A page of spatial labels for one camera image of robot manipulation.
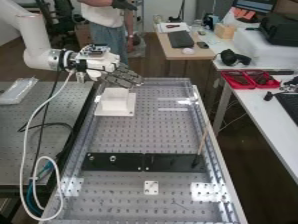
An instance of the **cardboard box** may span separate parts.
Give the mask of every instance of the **cardboard box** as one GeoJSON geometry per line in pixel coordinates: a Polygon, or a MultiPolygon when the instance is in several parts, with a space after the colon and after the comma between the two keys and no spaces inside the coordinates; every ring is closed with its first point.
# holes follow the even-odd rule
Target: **cardboard box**
{"type": "Polygon", "coordinates": [[[226,26],[221,23],[216,24],[214,33],[221,39],[233,39],[236,26],[226,26]]]}
{"type": "Polygon", "coordinates": [[[80,48],[92,44],[89,24],[83,24],[76,26],[76,36],[80,44],[80,48]]]}

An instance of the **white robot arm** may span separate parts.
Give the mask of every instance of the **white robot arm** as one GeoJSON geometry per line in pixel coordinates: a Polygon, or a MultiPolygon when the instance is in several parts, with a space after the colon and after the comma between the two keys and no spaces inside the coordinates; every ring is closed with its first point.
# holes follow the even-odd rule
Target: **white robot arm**
{"type": "Polygon", "coordinates": [[[105,45],[88,45],[79,53],[52,49],[43,16],[28,12],[12,0],[0,0],[0,18],[20,30],[28,67],[55,71],[76,69],[79,81],[88,74],[92,80],[100,78],[124,88],[143,84],[143,77],[120,63],[119,55],[105,45]]]}

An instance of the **white block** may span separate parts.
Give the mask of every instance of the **white block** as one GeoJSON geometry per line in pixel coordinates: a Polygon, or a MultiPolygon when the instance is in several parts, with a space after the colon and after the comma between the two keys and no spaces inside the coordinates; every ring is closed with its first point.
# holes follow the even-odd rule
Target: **white block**
{"type": "Polygon", "coordinates": [[[159,181],[147,180],[144,182],[144,194],[159,195],[159,181]]]}
{"type": "Polygon", "coordinates": [[[129,94],[128,89],[107,88],[101,97],[103,110],[127,111],[128,110],[128,94],[129,94]]]}

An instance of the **white cable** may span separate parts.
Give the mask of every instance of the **white cable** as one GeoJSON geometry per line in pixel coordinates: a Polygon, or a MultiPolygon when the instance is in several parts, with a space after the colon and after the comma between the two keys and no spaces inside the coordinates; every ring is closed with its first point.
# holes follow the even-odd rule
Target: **white cable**
{"type": "Polygon", "coordinates": [[[244,113],[238,118],[236,118],[232,122],[229,122],[224,128],[220,129],[220,131],[222,131],[230,124],[233,124],[236,121],[238,121],[244,116],[246,115],[246,113],[244,113]]]}
{"type": "Polygon", "coordinates": [[[57,217],[57,215],[60,214],[61,210],[63,210],[63,191],[61,191],[61,183],[60,183],[60,173],[59,173],[59,169],[57,169],[57,164],[55,163],[55,161],[49,158],[49,157],[45,157],[43,156],[39,161],[41,159],[48,159],[52,164],[53,164],[53,167],[55,167],[55,170],[56,170],[56,178],[57,178],[57,191],[59,191],[59,197],[60,197],[60,208],[59,208],[59,211],[56,212],[56,214],[48,218],[40,218],[37,216],[35,216],[28,207],[27,207],[27,204],[25,204],[25,199],[24,199],[24,192],[23,192],[23,170],[24,170],[24,165],[25,165],[25,154],[27,154],[27,139],[28,139],[28,130],[29,130],[29,126],[31,126],[31,122],[32,122],[32,119],[36,115],[36,113],[39,112],[39,110],[44,107],[44,105],[51,101],[53,100],[57,95],[60,94],[60,92],[63,91],[64,87],[67,86],[67,83],[69,81],[69,78],[72,77],[72,75],[75,74],[75,70],[72,70],[69,72],[69,75],[68,75],[68,78],[61,86],[61,88],[59,89],[59,91],[53,94],[53,96],[37,107],[37,109],[35,110],[35,112],[32,113],[31,115],[31,118],[28,120],[28,123],[27,123],[27,126],[25,126],[25,133],[24,133],[24,149],[23,149],[23,158],[21,158],[21,167],[20,167],[20,198],[21,198],[21,203],[23,203],[23,207],[25,209],[25,212],[27,214],[31,216],[32,219],[37,220],[37,221],[49,221],[52,220],[53,218],[57,217]]]}
{"type": "Polygon", "coordinates": [[[212,14],[214,15],[216,12],[216,6],[217,6],[217,0],[213,1],[213,7],[212,7],[212,14]]]}
{"type": "Polygon", "coordinates": [[[226,108],[226,110],[229,110],[236,104],[238,104],[240,102],[236,100],[236,101],[233,101],[230,104],[229,104],[229,106],[228,106],[228,108],[226,108]]]}
{"type": "Polygon", "coordinates": [[[35,201],[36,201],[36,205],[39,206],[39,208],[41,210],[44,210],[44,207],[40,205],[40,201],[39,201],[39,198],[37,198],[37,194],[36,194],[36,175],[37,175],[37,168],[39,168],[39,163],[43,159],[47,159],[51,161],[51,163],[53,164],[53,168],[55,168],[55,172],[56,172],[56,179],[57,179],[57,189],[59,189],[59,197],[60,197],[60,201],[61,201],[61,206],[60,208],[63,208],[63,191],[61,191],[61,182],[60,182],[60,173],[59,173],[59,167],[57,167],[57,164],[55,162],[55,160],[48,157],[48,156],[41,156],[36,162],[36,166],[35,166],[35,172],[33,172],[33,180],[32,180],[32,185],[33,185],[33,197],[35,197],[35,201]]]}

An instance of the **small white square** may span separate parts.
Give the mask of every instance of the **small white square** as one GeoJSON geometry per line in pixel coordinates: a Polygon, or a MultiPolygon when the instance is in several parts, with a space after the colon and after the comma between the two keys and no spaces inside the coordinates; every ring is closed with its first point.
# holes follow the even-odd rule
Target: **small white square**
{"type": "Polygon", "coordinates": [[[159,181],[147,180],[144,183],[144,194],[159,195],[159,181]]]}

